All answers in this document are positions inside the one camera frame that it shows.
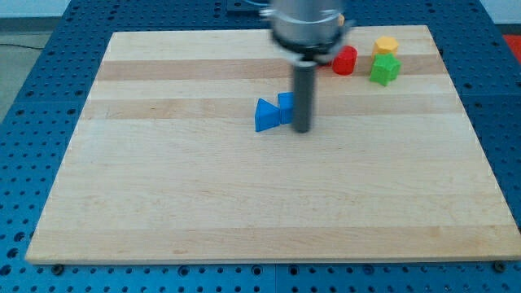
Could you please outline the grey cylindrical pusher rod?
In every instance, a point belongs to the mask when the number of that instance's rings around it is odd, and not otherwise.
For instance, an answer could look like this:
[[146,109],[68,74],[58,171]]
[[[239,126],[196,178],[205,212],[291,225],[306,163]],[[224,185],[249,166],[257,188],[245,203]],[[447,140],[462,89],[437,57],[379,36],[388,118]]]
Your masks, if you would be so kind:
[[293,66],[291,126],[297,133],[307,133],[311,129],[316,66],[313,61],[300,62]]

